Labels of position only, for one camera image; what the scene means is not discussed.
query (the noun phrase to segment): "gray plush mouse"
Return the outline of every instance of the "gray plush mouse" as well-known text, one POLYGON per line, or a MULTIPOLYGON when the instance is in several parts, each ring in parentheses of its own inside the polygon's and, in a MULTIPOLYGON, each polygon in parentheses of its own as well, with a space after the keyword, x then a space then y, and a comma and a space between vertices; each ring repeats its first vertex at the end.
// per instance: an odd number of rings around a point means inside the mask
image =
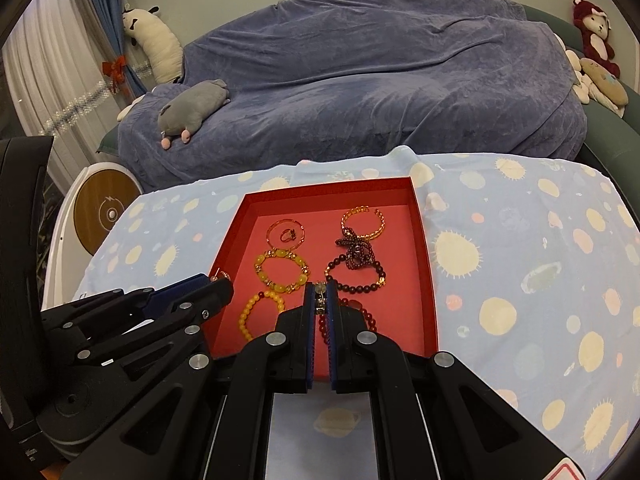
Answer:
POLYGON ((158 127, 162 147, 168 150, 174 137, 185 144, 202 126, 202 121, 229 102, 229 92, 222 79, 203 81, 182 92, 160 110, 158 127))

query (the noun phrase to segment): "light blue tablecloth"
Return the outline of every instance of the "light blue tablecloth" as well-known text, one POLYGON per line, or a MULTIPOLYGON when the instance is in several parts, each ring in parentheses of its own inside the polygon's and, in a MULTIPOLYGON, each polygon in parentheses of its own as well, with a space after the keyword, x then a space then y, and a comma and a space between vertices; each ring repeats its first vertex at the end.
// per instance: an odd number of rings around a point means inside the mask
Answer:
MULTIPOLYGON (((154 192, 118 220, 76 297, 159 288, 208 272, 245 193, 407 175, 429 234, 440 348, 596 478, 640 416, 640 237, 611 182, 579 164, 418 156, 401 146, 379 158, 302 161, 154 192)), ((314 424, 290 415, 297 398, 276 400, 269 478, 368 480, 371 470, 353 467, 371 459, 366 402, 318 395, 306 417, 314 424), (328 426, 335 419, 355 430, 335 436, 322 429, 321 413, 328 426), (323 456, 335 438, 345 446, 355 439, 362 452, 318 471, 305 449, 323 456)))

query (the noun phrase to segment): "white sheer curtain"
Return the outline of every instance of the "white sheer curtain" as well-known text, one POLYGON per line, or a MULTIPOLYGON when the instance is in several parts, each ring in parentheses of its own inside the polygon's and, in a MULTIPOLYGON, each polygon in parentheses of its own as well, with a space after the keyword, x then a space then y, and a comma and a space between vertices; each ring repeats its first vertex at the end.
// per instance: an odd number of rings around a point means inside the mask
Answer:
POLYGON ((28 136, 54 136, 49 174, 66 193, 94 162, 120 106, 72 0, 33 0, 2 48, 15 109, 28 136))

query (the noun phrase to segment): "dark red beaded bracelet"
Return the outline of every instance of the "dark red beaded bracelet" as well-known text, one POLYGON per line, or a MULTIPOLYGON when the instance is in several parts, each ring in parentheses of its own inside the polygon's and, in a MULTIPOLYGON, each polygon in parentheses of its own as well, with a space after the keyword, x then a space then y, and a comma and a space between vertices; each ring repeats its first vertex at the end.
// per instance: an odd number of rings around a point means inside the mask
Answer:
POLYGON ((371 285, 364 285, 364 286, 363 285, 358 285, 358 286, 347 285, 345 283, 340 283, 334 278, 332 278, 332 276, 329 274, 331 270, 335 269, 335 267, 340 265, 346 259, 347 259, 347 256, 345 254, 341 254, 337 258, 334 258, 332 262, 329 262, 329 264, 326 266, 326 269, 324 270, 324 276, 326 280, 328 282, 330 282, 331 280, 334 280, 335 287, 338 290, 343 290, 344 292, 348 292, 350 294, 362 294, 362 293, 369 294, 370 292, 374 292, 378 290, 381 286, 385 286, 386 272, 385 272, 385 269, 382 268, 382 265, 380 265, 380 262, 377 260, 374 260, 371 266, 376 269, 376 272, 378 273, 379 278, 375 283, 371 283, 371 285))
MULTIPOLYGON (((365 309, 359 301, 347 300, 347 298, 342 298, 340 300, 340 305, 350 306, 351 308, 355 308, 356 310, 361 311, 362 315, 364 316, 364 321, 367 323, 367 326, 369 327, 369 331, 370 332, 378 331, 378 327, 376 327, 376 320, 373 319, 373 315, 370 312, 367 312, 367 309, 365 309)), ((327 330, 327 327, 326 327, 325 314, 322 314, 320 316, 319 327, 320 327, 320 335, 322 336, 322 340, 324 341, 325 345, 328 345, 329 331, 327 330)))

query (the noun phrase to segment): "red plush monkey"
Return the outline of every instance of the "red plush monkey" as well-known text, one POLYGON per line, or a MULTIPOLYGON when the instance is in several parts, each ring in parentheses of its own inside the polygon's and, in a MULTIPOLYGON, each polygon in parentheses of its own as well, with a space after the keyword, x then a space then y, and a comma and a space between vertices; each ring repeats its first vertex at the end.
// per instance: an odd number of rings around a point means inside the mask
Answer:
POLYGON ((574 25, 582 33, 585 57, 593 59, 615 77, 620 78, 620 67, 611 62, 616 55, 607 43, 611 25, 606 13, 586 0, 574 0, 574 25))

